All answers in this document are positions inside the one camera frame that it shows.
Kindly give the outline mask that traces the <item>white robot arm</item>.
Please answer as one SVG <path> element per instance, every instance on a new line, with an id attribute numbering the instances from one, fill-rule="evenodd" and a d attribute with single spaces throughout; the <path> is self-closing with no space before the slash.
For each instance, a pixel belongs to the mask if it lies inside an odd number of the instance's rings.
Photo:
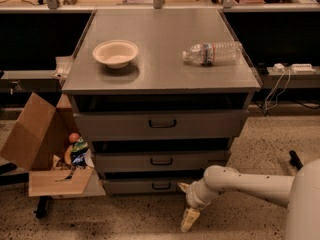
<path id="1" fill-rule="evenodd" d="M 179 183 L 189 205 L 181 222 L 187 232 L 200 211 L 224 192 L 241 192 L 287 209 L 284 240 L 320 240 L 320 160 L 304 165 L 295 176 L 243 174 L 210 166 L 191 184 Z"/>

